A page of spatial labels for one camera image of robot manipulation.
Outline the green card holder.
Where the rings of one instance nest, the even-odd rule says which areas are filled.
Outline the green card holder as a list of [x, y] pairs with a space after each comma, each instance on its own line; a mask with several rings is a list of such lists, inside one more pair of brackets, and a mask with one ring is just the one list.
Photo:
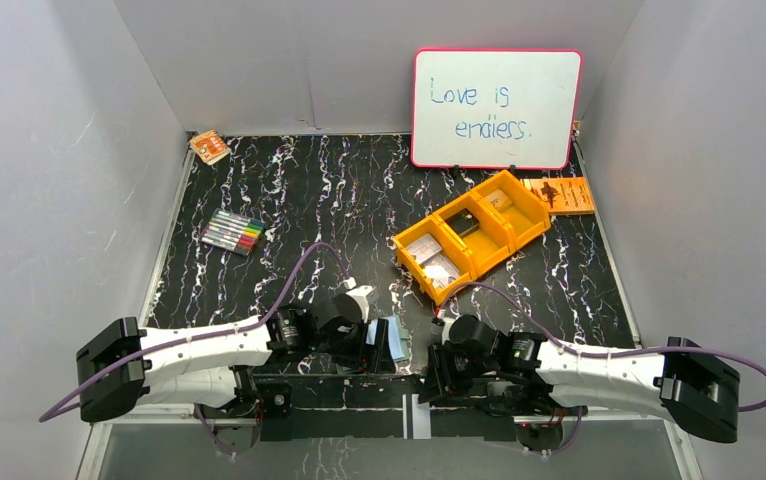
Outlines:
[[[388, 325], [388, 346], [392, 360], [394, 362], [406, 361], [410, 357], [409, 347], [407, 345], [407, 342], [410, 339], [410, 333], [403, 326], [401, 319], [397, 315], [387, 316], [385, 317], [385, 320]], [[369, 321], [365, 339], [367, 345], [374, 345], [378, 323], [378, 319]]]

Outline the orange divided bin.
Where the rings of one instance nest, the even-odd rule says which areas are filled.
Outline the orange divided bin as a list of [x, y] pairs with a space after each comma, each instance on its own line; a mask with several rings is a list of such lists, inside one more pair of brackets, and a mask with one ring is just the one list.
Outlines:
[[551, 227], [549, 207], [501, 171], [392, 238], [405, 267], [437, 307]]

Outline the white cards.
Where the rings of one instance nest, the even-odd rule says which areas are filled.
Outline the white cards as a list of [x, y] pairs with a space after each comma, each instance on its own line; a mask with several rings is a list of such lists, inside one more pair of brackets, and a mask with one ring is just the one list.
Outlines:
[[406, 251], [435, 289], [447, 288], [461, 275], [460, 270], [443, 253], [442, 245], [431, 234], [424, 234], [408, 244]]

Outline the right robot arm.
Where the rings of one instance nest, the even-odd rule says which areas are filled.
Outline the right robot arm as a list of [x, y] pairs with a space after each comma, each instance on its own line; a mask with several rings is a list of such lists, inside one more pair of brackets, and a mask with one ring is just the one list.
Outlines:
[[552, 342], [535, 332], [503, 333], [474, 315], [436, 318], [421, 404], [464, 399], [493, 376], [485, 411], [558, 415], [600, 407], [651, 415], [698, 438], [738, 438], [740, 375], [694, 342], [671, 337], [663, 352]]

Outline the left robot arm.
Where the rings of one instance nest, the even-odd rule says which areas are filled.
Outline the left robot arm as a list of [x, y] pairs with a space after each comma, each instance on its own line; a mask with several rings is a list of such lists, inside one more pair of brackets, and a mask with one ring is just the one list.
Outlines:
[[403, 353], [399, 323], [371, 317], [374, 297], [372, 287], [359, 286], [280, 305], [268, 317], [188, 329], [118, 319], [76, 354], [80, 417], [98, 423], [138, 406], [184, 403], [245, 416], [266, 396], [247, 370], [313, 354], [349, 372], [393, 373]]

